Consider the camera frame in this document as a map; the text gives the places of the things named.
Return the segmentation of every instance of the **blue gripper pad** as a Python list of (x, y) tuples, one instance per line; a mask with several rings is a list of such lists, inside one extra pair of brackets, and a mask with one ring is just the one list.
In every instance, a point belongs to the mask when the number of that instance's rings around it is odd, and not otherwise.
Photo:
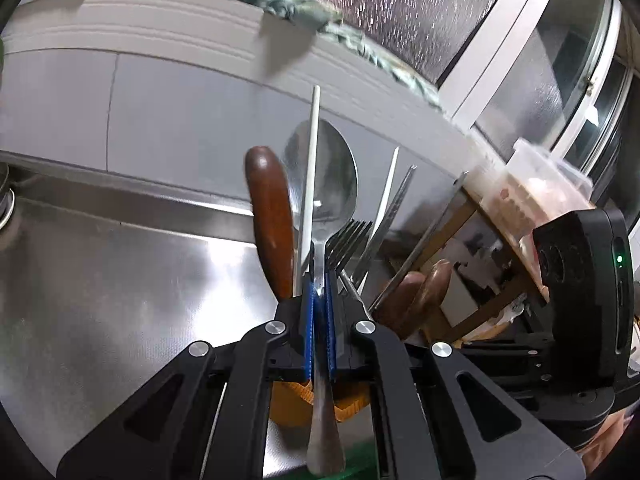
[(333, 291), (329, 273), (324, 275), (324, 296), (326, 298), (326, 358), (329, 363), (329, 378), (335, 375), (335, 326), (334, 326), (334, 302), (332, 300)]
[(313, 283), (309, 279), (303, 289), (303, 306), (306, 308), (305, 327), (305, 379), (311, 378), (311, 369), (314, 362), (314, 291)]

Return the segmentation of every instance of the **wooden spoon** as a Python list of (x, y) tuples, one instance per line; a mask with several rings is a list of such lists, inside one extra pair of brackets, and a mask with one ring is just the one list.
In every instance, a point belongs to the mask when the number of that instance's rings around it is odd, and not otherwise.
[(244, 176), (254, 210), (255, 246), (264, 275), (278, 301), (293, 292), (293, 220), (287, 177), (266, 146), (244, 156)]
[(452, 272), (453, 266), (448, 260), (440, 260), (431, 268), (413, 302), (394, 329), (401, 340), (424, 325), (434, 309), (440, 307), (449, 290)]
[(425, 275), (423, 273), (416, 270), (409, 272), (402, 279), (398, 288), (373, 311), (373, 319), (396, 332), (404, 317), (404, 312), (412, 304), (424, 280)]

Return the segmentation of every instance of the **green cloth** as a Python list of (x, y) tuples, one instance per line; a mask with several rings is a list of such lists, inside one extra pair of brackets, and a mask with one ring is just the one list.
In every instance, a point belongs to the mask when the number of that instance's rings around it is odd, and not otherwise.
[(361, 30), (342, 22), (342, 11), (321, 0), (237, 0), (260, 7), (264, 12), (316, 31), (326, 40), (339, 43), (391, 75), (431, 106), (442, 109), (438, 90), (393, 54), (366, 38)]

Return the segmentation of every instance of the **spoon handle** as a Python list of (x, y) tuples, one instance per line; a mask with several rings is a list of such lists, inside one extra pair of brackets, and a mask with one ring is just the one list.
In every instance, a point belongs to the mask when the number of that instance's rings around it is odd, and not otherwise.
[(324, 242), (314, 242), (314, 410), (306, 468), (319, 477), (337, 474), (345, 467), (329, 378), (325, 290)]

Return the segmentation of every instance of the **wall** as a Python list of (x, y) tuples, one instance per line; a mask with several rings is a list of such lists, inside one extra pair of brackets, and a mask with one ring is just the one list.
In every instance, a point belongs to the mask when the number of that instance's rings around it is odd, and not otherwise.
[[(248, 200), (251, 146), (282, 153), (309, 103), (215, 70), (153, 57), (57, 49), (9, 54), (0, 89), (0, 150)], [(356, 159), (356, 218), (375, 216), (395, 144), (322, 110)], [(453, 177), (407, 149), (412, 187), (394, 224), (424, 228)]]

